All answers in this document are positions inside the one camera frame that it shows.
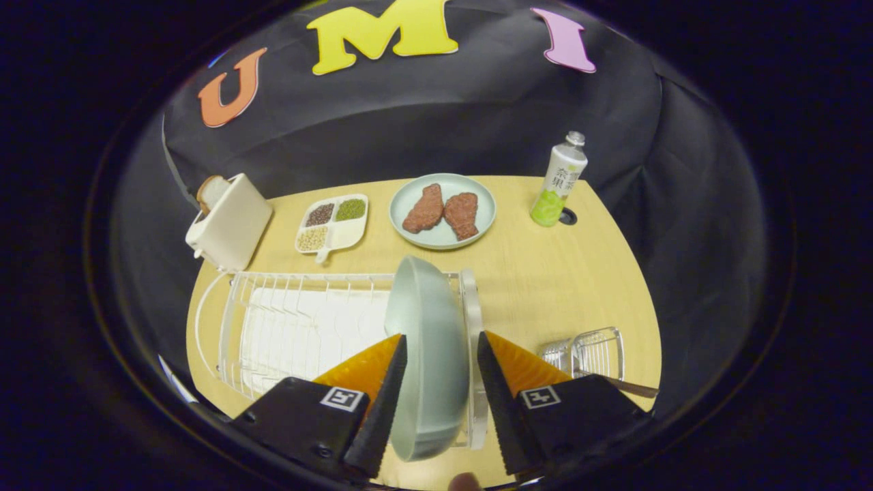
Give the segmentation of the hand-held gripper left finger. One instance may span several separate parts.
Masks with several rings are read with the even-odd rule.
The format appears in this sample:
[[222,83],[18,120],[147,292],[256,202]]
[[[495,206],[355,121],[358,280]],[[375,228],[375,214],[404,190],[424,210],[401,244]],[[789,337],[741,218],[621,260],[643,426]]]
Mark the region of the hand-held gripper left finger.
[[272,453],[336,481],[370,481],[381,468],[406,369],[401,333],[314,381],[286,377],[231,425]]

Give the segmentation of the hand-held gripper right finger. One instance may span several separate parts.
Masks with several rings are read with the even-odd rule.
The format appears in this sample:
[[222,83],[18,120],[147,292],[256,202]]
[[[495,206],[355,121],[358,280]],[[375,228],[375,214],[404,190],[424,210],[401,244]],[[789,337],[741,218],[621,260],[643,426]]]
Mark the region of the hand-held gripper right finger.
[[477,343],[478,369],[508,475],[568,478],[604,465],[652,416],[631,397],[658,389],[614,377],[571,377],[490,331]]

